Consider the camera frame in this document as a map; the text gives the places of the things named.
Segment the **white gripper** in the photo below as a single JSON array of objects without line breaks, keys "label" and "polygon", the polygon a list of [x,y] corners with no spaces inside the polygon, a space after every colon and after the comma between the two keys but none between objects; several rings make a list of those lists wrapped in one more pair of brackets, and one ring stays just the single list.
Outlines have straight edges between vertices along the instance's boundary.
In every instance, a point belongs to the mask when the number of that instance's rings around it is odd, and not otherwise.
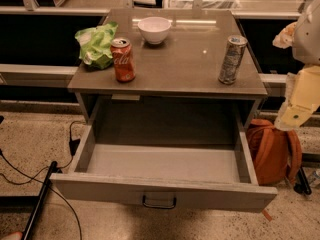
[{"label": "white gripper", "polygon": [[320,107],[320,66],[317,66],[320,64],[320,0],[313,0],[297,24],[293,22],[283,28],[272,44],[282,49],[292,46],[296,60],[313,64],[297,74],[287,74],[285,101],[274,125],[279,130],[289,131],[304,124]]}]

